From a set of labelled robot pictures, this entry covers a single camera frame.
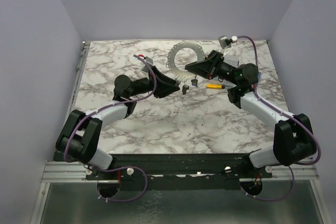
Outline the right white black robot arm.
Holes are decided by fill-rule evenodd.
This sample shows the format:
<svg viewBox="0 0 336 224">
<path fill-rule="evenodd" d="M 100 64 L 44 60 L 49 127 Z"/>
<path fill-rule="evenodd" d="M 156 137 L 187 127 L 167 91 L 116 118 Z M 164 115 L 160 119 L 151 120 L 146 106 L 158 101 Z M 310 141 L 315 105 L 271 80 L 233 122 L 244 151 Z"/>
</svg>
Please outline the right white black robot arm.
<svg viewBox="0 0 336 224">
<path fill-rule="evenodd" d="M 218 77 L 234 84 L 227 90 L 230 103 L 251 113 L 273 130 L 272 146 L 251 152 L 241 164 L 246 177 L 254 177 L 261 167 L 298 164 L 317 152 L 306 115 L 285 112 L 255 93 L 258 83 L 255 64 L 233 67 L 224 61 L 222 53 L 213 50 L 204 60 L 187 64 L 185 70 L 208 80 Z"/>
</svg>

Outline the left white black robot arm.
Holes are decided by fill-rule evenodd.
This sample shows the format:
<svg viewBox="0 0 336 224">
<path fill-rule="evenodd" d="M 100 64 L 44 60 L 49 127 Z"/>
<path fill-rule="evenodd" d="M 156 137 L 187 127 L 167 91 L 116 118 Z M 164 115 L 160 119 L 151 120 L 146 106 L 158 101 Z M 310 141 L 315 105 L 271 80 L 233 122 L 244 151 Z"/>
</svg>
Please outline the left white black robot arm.
<svg viewBox="0 0 336 224">
<path fill-rule="evenodd" d="M 160 73 L 155 66 L 146 78 L 139 80 L 119 75 L 114 81 L 114 97 L 110 104 L 92 111 L 70 112 L 56 141 L 56 150 L 64 154 L 65 161 L 95 166 L 102 178 L 110 179 L 115 175 L 116 166 L 112 156 L 98 148 L 101 130 L 133 113 L 142 99 L 132 100 L 131 97 L 148 93 L 160 99 L 179 90 L 178 82 Z"/>
</svg>

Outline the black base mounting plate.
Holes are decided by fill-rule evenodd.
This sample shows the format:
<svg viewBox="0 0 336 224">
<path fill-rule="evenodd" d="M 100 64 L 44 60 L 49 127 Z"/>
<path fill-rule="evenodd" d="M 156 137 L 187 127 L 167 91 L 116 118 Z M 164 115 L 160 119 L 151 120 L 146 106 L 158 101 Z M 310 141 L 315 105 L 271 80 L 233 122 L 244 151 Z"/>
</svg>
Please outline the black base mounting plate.
<svg viewBox="0 0 336 224">
<path fill-rule="evenodd" d="M 121 168 L 121 189 L 142 190 L 239 190 L 241 182 L 257 176 L 271 178 L 265 168 L 247 167 L 244 153 L 230 154 L 114 154 L 111 172 L 96 169 L 86 177 L 104 187 L 117 183 Z"/>
</svg>

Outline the clear plastic screw box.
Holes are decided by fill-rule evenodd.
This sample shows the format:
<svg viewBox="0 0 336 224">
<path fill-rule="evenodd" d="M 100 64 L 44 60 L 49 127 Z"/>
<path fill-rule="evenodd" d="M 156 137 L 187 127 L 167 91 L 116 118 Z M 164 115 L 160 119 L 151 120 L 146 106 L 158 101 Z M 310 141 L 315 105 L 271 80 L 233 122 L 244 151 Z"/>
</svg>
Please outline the clear plastic screw box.
<svg viewBox="0 0 336 224">
<path fill-rule="evenodd" d="M 224 57 L 224 62 L 235 68 L 239 66 L 239 59 L 233 55 L 226 55 Z"/>
</svg>

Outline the yellow handled screwdriver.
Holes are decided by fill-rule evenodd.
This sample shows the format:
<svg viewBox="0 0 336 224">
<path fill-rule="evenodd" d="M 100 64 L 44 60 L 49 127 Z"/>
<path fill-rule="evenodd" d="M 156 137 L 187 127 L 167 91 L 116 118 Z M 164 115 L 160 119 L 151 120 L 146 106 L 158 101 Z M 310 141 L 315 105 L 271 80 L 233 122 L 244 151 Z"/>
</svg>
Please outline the yellow handled screwdriver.
<svg viewBox="0 0 336 224">
<path fill-rule="evenodd" d="M 218 84 L 207 84 L 206 87 L 208 89 L 224 89 L 224 85 L 218 85 Z"/>
</svg>

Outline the perforated metal ring disc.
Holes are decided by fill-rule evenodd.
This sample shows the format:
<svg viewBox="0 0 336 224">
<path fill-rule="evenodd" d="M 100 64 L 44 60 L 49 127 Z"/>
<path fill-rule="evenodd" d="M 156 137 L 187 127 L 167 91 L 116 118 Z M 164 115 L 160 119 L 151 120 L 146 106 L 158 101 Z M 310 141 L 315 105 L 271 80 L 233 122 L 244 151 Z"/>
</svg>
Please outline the perforated metal ring disc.
<svg viewBox="0 0 336 224">
<path fill-rule="evenodd" d="M 194 76 L 194 74 L 188 71 L 180 70 L 175 64 L 176 54 L 184 48 L 193 50 L 196 53 L 197 61 L 204 60 L 205 58 L 203 48 L 193 41 L 182 41 L 175 44 L 167 54 L 166 67 L 169 68 L 170 72 L 179 80 L 190 79 Z"/>
</svg>

